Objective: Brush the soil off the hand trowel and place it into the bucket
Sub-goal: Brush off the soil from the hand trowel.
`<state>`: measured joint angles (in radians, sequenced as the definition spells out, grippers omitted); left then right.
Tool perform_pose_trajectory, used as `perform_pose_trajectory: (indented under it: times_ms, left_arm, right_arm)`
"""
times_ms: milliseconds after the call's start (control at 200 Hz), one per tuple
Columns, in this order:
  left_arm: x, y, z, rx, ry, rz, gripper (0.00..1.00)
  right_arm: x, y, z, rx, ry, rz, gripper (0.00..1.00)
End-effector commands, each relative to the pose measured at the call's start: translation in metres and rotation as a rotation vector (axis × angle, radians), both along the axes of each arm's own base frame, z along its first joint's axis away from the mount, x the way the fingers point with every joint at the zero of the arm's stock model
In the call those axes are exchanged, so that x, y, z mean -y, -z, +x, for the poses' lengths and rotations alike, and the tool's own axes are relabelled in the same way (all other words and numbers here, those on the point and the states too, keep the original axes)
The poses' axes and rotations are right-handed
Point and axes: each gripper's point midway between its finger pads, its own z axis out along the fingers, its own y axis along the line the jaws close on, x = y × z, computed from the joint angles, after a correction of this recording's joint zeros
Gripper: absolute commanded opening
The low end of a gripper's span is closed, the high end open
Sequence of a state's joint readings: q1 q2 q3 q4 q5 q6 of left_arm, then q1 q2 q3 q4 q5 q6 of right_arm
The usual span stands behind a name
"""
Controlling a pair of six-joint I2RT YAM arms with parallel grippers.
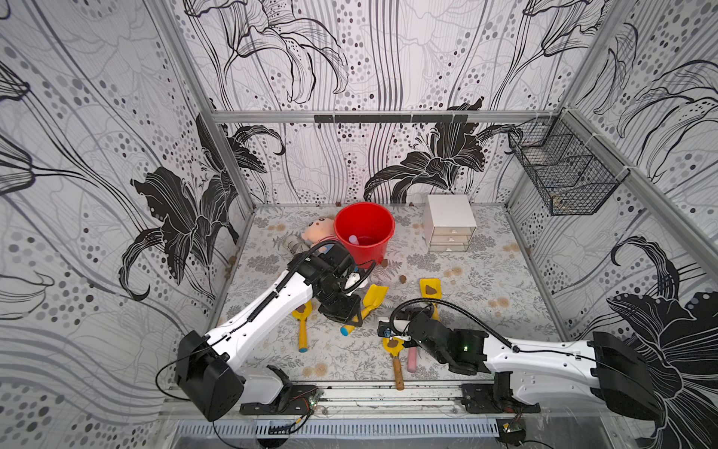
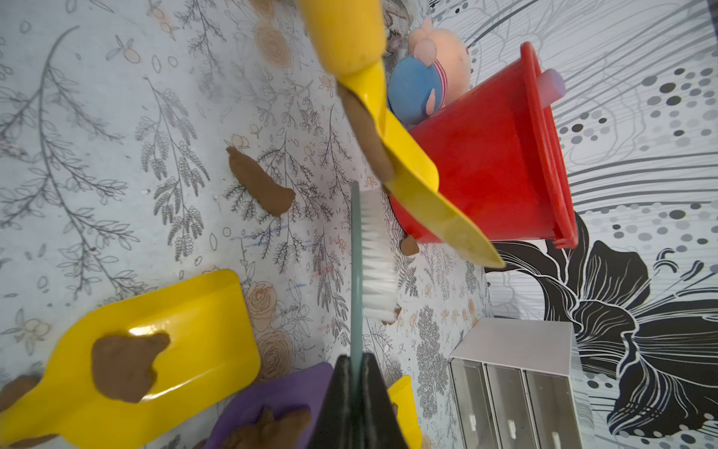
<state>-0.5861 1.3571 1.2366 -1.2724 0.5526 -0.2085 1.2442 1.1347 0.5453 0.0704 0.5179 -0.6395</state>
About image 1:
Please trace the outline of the yellow trowel blue tip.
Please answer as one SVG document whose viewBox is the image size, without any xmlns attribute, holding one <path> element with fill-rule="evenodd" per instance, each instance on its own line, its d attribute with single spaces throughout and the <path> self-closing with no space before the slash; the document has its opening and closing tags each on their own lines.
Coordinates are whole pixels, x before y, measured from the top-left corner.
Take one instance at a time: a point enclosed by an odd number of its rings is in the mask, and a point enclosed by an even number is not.
<svg viewBox="0 0 718 449">
<path fill-rule="evenodd" d="M 387 292 L 387 286 L 372 284 L 364 296 L 359 313 L 340 329 L 341 335 L 349 336 L 357 327 L 362 327 L 368 316 L 383 304 Z"/>
</svg>

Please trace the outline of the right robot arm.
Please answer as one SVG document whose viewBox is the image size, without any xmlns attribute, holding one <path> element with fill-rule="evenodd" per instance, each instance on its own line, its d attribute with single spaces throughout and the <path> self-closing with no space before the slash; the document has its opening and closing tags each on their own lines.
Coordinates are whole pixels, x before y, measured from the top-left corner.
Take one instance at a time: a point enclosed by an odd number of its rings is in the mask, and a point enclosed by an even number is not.
<svg viewBox="0 0 718 449">
<path fill-rule="evenodd" d="M 493 375 L 497 405 L 592 402 L 643 421 L 663 416 L 645 357 L 610 333 L 596 331 L 579 342 L 511 340 L 486 330 L 449 329 L 426 312 L 391 329 L 454 374 Z"/>
</svg>

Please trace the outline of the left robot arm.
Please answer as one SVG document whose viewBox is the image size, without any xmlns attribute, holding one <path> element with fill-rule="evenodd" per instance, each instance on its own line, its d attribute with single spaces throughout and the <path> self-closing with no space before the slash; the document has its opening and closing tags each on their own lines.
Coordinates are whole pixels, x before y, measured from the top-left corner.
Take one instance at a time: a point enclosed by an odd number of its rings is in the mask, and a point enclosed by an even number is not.
<svg viewBox="0 0 718 449">
<path fill-rule="evenodd" d="M 287 269 L 239 314 L 205 334 L 192 331 L 179 342 L 175 382 L 203 417 L 215 422 L 235 408 L 247 415 L 304 415 L 310 387 L 294 385 L 281 369 L 248 368 L 245 362 L 282 321 L 312 300 L 340 325 L 362 326 L 355 291 L 375 269 L 356 262 L 336 239 L 292 258 Z"/>
</svg>

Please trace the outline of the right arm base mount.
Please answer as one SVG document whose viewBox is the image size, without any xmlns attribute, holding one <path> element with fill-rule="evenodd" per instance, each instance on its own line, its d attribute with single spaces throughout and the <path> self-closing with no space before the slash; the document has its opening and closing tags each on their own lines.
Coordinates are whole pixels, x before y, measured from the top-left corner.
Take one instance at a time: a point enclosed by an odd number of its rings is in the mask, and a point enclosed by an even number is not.
<svg viewBox="0 0 718 449">
<path fill-rule="evenodd" d="M 526 413 L 540 413 L 538 404 L 526 405 L 513 398 L 504 398 L 495 392 L 494 384 L 462 384 L 461 404 L 467 413 L 473 415 L 488 415 L 488 413 L 504 413 L 504 415 L 524 415 Z"/>
</svg>

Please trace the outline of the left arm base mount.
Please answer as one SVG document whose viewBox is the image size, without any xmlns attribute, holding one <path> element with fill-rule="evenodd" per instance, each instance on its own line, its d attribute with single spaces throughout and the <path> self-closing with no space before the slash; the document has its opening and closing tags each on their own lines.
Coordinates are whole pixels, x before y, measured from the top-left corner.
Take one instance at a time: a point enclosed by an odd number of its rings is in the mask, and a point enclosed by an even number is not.
<svg viewBox="0 0 718 449">
<path fill-rule="evenodd" d="M 317 385 L 286 385 L 275 400 L 269 404 L 259 402 L 241 404 L 239 412 L 248 416 L 307 415 L 314 407 Z"/>
</svg>

